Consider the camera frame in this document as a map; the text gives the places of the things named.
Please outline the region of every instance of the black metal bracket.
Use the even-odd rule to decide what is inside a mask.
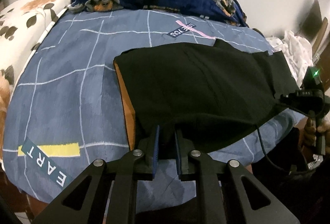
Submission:
[[[32,224],[102,223],[112,184],[106,224],[135,221],[137,180],[153,180],[157,169],[159,127],[121,159],[90,164]],[[177,171],[196,181],[199,223],[297,224],[297,218],[238,161],[213,160],[195,150],[176,129]]]

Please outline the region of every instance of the floral pillow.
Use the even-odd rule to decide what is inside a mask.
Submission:
[[[70,0],[18,0],[0,12],[0,71],[11,85]]]

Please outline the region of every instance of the metal screw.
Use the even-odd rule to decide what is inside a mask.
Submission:
[[[97,160],[93,161],[93,164],[95,166],[101,166],[103,164],[103,160],[102,159],[97,159]]]
[[[201,152],[199,150],[192,150],[190,154],[194,157],[201,156]]]
[[[233,167],[238,167],[240,165],[240,163],[237,161],[237,160],[231,160],[229,162],[230,166],[233,166]]]
[[[140,149],[135,149],[133,150],[133,155],[134,156],[141,156],[143,154],[143,151]]]

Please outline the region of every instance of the pink stripe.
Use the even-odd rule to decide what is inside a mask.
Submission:
[[[205,37],[205,38],[208,38],[208,39],[211,39],[211,40],[215,40],[217,37],[210,37],[210,36],[208,36],[208,35],[205,35],[203,32],[200,32],[200,31],[198,31],[198,30],[196,30],[196,29],[193,29],[192,27],[190,27],[190,26],[187,26],[187,25],[185,25],[183,22],[181,22],[180,20],[177,20],[177,21],[175,21],[175,22],[177,22],[180,26],[183,26],[184,28],[186,28],[186,29],[188,29],[188,30],[190,30],[190,31],[192,31],[192,32],[196,32],[196,33],[198,33],[199,35],[201,35],[202,37]]]

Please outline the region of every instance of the black device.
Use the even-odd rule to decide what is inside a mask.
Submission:
[[[330,111],[330,97],[324,95],[324,87],[316,67],[308,67],[301,89],[281,96],[281,102],[312,118],[316,128],[322,124],[324,116]],[[319,132],[316,132],[314,153],[325,155],[325,136]]]

